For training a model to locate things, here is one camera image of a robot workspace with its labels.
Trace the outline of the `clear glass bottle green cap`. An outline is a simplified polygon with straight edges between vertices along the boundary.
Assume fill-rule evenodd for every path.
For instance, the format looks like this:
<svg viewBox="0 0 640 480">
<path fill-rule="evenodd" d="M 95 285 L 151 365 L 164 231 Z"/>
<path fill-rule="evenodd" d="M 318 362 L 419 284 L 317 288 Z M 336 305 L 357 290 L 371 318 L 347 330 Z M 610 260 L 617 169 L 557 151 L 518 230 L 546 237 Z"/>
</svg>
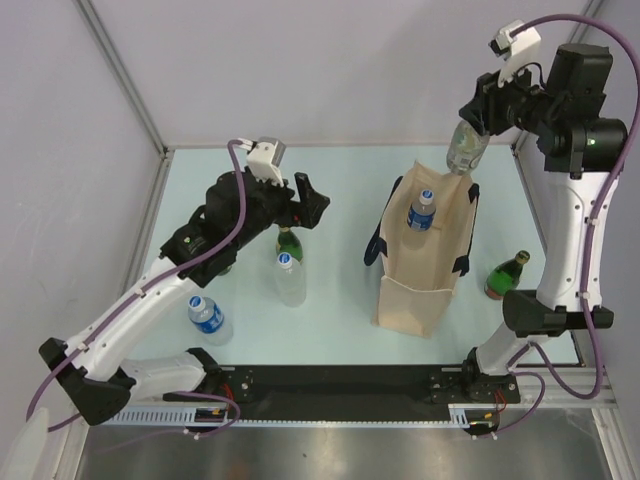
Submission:
<svg viewBox="0 0 640 480">
<path fill-rule="evenodd" d="M 466 120 L 456 126 L 446 155 L 446 165 L 456 175 L 470 174 L 477 168 L 490 136 L 479 134 Z"/>
</svg>

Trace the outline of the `clear plastic bottle blue cap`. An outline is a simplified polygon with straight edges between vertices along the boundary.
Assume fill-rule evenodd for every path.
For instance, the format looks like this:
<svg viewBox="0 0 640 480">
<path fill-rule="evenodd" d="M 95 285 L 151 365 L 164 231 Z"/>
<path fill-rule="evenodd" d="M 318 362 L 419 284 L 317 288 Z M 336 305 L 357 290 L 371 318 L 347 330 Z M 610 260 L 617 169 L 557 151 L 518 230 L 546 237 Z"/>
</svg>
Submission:
<svg viewBox="0 0 640 480">
<path fill-rule="evenodd" d="M 274 278 L 283 303 L 299 307 L 306 300 L 306 277 L 304 269 L 288 252 L 281 252 L 276 259 Z"/>
</svg>

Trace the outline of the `blue label water bottle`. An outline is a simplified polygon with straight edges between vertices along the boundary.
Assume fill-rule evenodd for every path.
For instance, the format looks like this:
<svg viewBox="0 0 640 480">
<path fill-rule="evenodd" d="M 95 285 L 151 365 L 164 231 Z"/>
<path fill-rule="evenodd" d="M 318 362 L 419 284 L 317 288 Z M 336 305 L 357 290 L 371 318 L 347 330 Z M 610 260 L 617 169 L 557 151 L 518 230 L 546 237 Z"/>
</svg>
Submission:
<svg viewBox="0 0 640 480">
<path fill-rule="evenodd" d="M 409 207 L 407 225 L 416 232 L 427 231 L 432 226 L 435 213 L 435 194 L 430 189 L 423 189 Z"/>
</svg>

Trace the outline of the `beige canvas tote bag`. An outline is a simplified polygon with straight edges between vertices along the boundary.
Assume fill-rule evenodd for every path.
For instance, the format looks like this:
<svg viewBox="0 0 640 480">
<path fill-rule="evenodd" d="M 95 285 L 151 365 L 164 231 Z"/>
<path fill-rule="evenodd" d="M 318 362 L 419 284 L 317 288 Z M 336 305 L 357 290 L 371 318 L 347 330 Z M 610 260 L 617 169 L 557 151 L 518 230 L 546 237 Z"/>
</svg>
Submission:
<svg viewBox="0 0 640 480">
<path fill-rule="evenodd" d="M 434 193 L 431 226 L 409 234 L 409 210 L 423 190 Z M 416 162 L 393 186 L 381 220 L 365 250 L 364 263 L 382 261 L 383 275 L 372 323 L 429 338 L 469 271 L 480 198 L 471 176 L 441 174 Z"/>
</svg>

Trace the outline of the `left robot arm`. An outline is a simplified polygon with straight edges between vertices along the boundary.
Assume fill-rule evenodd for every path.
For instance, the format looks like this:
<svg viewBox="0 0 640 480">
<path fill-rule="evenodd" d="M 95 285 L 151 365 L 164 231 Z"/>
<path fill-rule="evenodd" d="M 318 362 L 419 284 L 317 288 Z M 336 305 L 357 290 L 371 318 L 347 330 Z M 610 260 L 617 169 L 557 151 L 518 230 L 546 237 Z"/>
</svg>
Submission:
<svg viewBox="0 0 640 480">
<path fill-rule="evenodd" d="M 263 231 L 317 226 L 330 200 L 306 174 L 294 178 L 290 188 L 259 181 L 250 170 L 221 175 L 118 304 L 68 340 L 41 345 L 40 356 L 89 425 L 106 422 L 132 401 L 189 393 L 207 400 L 219 392 L 221 369 L 200 347 L 145 361 L 128 355 L 156 321 L 233 265 Z"/>
</svg>

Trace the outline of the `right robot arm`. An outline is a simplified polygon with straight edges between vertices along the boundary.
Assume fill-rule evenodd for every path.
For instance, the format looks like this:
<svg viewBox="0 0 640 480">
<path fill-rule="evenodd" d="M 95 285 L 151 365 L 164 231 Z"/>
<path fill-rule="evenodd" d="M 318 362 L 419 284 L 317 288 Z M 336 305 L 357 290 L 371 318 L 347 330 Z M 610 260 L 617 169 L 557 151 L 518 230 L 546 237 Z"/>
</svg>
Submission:
<svg viewBox="0 0 640 480">
<path fill-rule="evenodd" d="M 599 286 L 605 207 L 617 187 L 617 162 L 629 141 L 625 123 L 601 109 L 613 57 L 606 47 L 563 44 L 546 81 L 533 84 L 527 68 L 534 50 L 490 44 L 503 67 L 480 76 L 461 117 L 481 132 L 516 127 L 537 136 L 550 189 L 550 231 L 538 287 L 510 290 L 503 324 L 470 357 L 477 367 L 461 376 L 463 393 L 484 401 L 529 350 L 567 330 L 597 339 L 614 314 L 603 307 Z"/>
</svg>

